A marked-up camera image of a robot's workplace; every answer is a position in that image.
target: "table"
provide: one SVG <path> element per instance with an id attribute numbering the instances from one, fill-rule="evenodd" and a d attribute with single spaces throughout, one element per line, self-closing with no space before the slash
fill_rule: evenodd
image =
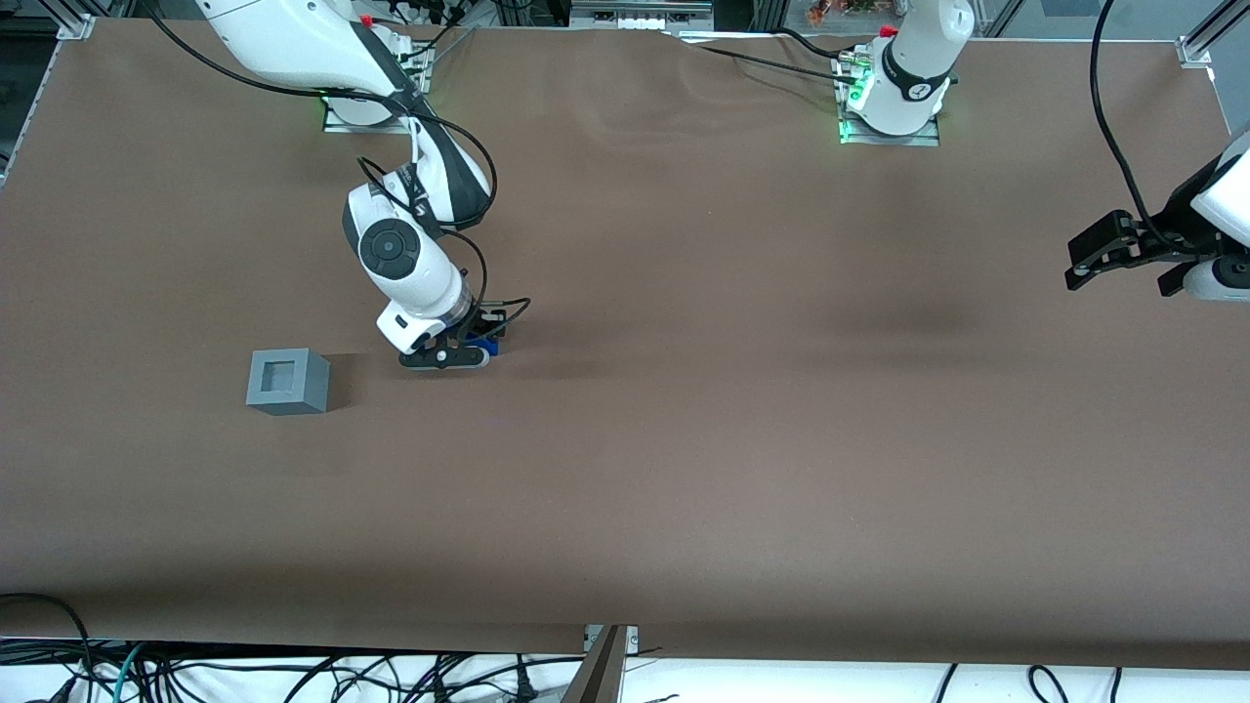
<path id="1" fill-rule="evenodd" d="M 1228 139 L 1214 91 L 1104 59 L 1159 208 Z M 669 36 L 478 31 L 431 99 L 499 164 L 490 296 L 535 303 L 486 369 L 412 374 L 339 225 L 404 138 L 101 20 L 0 194 L 0 587 L 126 638 L 1250 667 L 1250 318 L 1159 270 L 1065 290 L 1129 205 L 1086 60 L 974 41 L 942 145 L 889 149 Z M 244 407 L 288 346 L 332 412 Z"/>

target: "white robotic arm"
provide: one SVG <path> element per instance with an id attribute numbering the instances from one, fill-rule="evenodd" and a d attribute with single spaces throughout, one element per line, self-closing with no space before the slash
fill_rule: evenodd
<path id="1" fill-rule="evenodd" d="M 355 15 L 346 0 L 198 0 L 230 53 L 254 74 L 288 88 L 336 89 L 325 96 L 344 121 L 399 120 L 412 135 L 412 163 L 351 191 L 342 226 L 370 279 L 390 298 L 378 328 L 410 368 L 480 367 L 494 340 L 448 331 L 495 326 L 435 243 L 444 229 L 481 220 L 490 184 L 452 139 L 394 48 L 411 43 Z M 381 98 L 341 96 L 350 90 Z"/>
<path id="2" fill-rule="evenodd" d="M 1114 210 L 1068 243 L 1068 289 L 1095 275 L 1151 263 L 1175 264 L 1159 291 L 1250 303 L 1250 129 L 1182 183 L 1146 223 Z"/>
<path id="3" fill-rule="evenodd" d="M 918 0 L 898 35 L 858 49 L 868 68 L 848 91 L 846 108 L 881 134 L 915 134 L 941 110 L 950 70 L 975 24 L 968 0 Z"/>

